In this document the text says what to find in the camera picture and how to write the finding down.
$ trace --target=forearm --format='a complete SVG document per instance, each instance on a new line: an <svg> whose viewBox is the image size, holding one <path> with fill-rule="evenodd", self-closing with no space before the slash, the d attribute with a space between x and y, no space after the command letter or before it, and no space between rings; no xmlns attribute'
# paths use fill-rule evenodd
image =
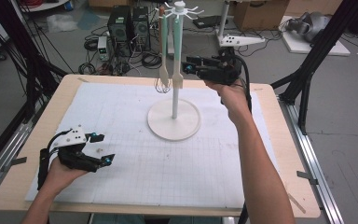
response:
<svg viewBox="0 0 358 224"><path fill-rule="evenodd" d="M34 198L22 224L46 224L48 222L48 212L55 196L55 193L48 192L42 188Z"/></svg>
<svg viewBox="0 0 358 224"><path fill-rule="evenodd" d="M252 223L295 223L283 183L246 113L237 123L243 190Z"/></svg>

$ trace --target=black computer tower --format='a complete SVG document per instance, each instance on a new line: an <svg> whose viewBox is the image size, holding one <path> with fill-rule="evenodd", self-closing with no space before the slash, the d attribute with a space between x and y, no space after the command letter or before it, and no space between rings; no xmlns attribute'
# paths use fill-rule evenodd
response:
<svg viewBox="0 0 358 224"><path fill-rule="evenodd" d="M131 41L135 37L129 6L113 6L107 23L116 56L130 57L133 46Z"/></svg>
<svg viewBox="0 0 358 224"><path fill-rule="evenodd" d="M136 50L150 51L150 25L147 7L134 7L132 10L132 22L136 36Z"/></svg>

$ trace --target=hand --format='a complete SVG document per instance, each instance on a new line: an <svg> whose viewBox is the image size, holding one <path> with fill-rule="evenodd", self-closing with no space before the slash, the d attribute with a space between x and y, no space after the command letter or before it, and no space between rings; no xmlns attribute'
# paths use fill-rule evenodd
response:
<svg viewBox="0 0 358 224"><path fill-rule="evenodd" d="M63 189L68 187L75 179L85 175L87 171L70 169L61 164L56 157L48 170L48 177L41 190L47 190L51 194L58 195Z"/></svg>
<svg viewBox="0 0 358 224"><path fill-rule="evenodd" d="M245 92L238 79L231 86L216 84L211 81L205 81L205 84L217 91L228 110L228 117L237 127L250 115Z"/></svg>

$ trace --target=person's left arm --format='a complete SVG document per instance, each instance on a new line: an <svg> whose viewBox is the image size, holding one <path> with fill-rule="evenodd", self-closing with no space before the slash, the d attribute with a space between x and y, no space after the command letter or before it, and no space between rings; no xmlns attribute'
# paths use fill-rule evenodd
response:
<svg viewBox="0 0 358 224"><path fill-rule="evenodd" d="M76 178L86 173L87 171L69 169L62 165L58 158L55 158L50 165L48 177L36 194L22 224L46 224L48 222L48 212L55 197Z"/></svg>

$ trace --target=person's right hand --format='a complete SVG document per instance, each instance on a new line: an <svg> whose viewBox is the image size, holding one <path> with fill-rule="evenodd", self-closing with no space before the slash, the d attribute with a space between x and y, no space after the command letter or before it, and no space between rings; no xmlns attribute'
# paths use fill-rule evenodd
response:
<svg viewBox="0 0 358 224"><path fill-rule="evenodd" d="M205 81L205 84L220 95L228 110L228 117L237 128L246 121L250 111L243 86L238 79L231 86L216 84L211 81Z"/></svg>

